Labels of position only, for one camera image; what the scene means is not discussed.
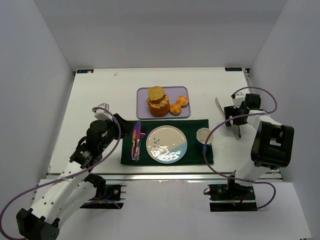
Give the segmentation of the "bread slice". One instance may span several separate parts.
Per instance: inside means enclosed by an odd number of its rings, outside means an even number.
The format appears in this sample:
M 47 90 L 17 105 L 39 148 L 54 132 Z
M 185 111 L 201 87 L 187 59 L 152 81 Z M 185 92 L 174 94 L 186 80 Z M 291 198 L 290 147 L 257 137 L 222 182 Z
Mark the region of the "bread slice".
M 147 89 L 148 98 L 150 101 L 161 101 L 166 93 L 160 86 L 153 86 Z

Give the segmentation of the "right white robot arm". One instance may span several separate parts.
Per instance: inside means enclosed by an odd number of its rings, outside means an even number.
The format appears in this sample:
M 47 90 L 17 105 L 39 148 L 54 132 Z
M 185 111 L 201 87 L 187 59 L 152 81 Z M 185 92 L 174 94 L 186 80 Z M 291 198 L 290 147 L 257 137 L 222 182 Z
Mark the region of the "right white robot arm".
M 237 139 L 241 138 L 240 126 L 249 124 L 256 130 L 256 135 L 248 160 L 239 170 L 235 170 L 227 182 L 226 191 L 237 197 L 246 194 L 257 179 L 270 170 L 285 168 L 289 165 L 295 130 L 273 120 L 261 109 L 261 97 L 258 94 L 234 94 L 233 105 L 221 107 L 215 99 L 221 114 L 226 120 L 240 115 L 250 115 L 231 120 L 225 125 Z

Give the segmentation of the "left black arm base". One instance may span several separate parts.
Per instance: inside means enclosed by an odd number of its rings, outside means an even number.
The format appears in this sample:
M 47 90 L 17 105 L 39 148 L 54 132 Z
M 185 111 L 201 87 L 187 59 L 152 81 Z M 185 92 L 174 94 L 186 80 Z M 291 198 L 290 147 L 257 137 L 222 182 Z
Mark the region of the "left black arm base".
M 126 199 L 127 186 L 120 184 L 106 184 L 104 192 L 100 191 L 86 203 L 81 209 L 111 210 L 121 209 Z

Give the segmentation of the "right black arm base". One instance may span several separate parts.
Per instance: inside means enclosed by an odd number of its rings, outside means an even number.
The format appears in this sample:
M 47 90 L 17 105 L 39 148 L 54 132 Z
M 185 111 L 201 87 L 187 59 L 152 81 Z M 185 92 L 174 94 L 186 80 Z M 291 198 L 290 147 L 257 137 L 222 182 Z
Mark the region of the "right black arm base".
M 211 212 L 253 212 L 257 211 L 256 196 L 253 187 L 235 194 L 229 191 L 227 184 L 209 184 L 203 190 L 209 196 Z

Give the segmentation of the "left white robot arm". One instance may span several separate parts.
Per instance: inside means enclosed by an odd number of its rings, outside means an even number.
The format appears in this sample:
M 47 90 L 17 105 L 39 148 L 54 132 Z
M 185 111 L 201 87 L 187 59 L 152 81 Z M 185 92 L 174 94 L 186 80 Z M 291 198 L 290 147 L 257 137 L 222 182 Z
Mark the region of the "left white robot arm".
M 133 126 L 118 114 L 91 122 L 57 181 L 29 209 L 17 213 L 19 233 L 28 240 L 55 240 L 75 211 L 90 200 L 105 199 L 106 180 L 92 173 L 92 167 L 102 161 L 110 143 L 128 136 Z

